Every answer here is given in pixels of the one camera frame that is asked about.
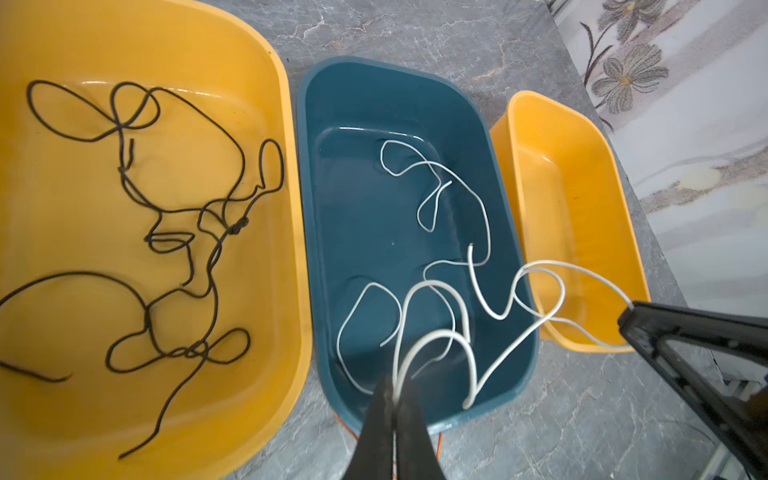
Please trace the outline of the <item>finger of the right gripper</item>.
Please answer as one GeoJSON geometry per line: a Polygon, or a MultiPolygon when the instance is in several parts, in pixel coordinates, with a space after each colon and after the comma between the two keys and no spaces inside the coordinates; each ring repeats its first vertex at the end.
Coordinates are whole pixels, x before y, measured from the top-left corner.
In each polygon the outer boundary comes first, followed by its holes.
{"type": "Polygon", "coordinates": [[[767,475],[767,380],[728,393],[716,353],[767,369],[767,320],[635,302],[618,319],[624,340],[692,409],[751,477],[767,475]]]}

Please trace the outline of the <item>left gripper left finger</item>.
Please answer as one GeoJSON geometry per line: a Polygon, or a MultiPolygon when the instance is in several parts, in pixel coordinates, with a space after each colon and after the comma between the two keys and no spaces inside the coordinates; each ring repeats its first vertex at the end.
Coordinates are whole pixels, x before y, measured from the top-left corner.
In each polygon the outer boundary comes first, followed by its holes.
{"type": "Polygon", "coordinates": [[[374,390],[343,480],[393,479],[392,393],[391,377],[384,376],[374,390]]]}

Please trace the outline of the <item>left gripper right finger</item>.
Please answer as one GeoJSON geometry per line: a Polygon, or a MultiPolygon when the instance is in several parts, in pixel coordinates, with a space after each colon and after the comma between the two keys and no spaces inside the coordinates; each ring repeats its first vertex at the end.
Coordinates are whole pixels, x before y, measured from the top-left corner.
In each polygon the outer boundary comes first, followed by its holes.
{"type": "Polygon", "coordinates": [[[411,380],[404,382],[394,413],[396,477],[445,480],[411,380]]]}

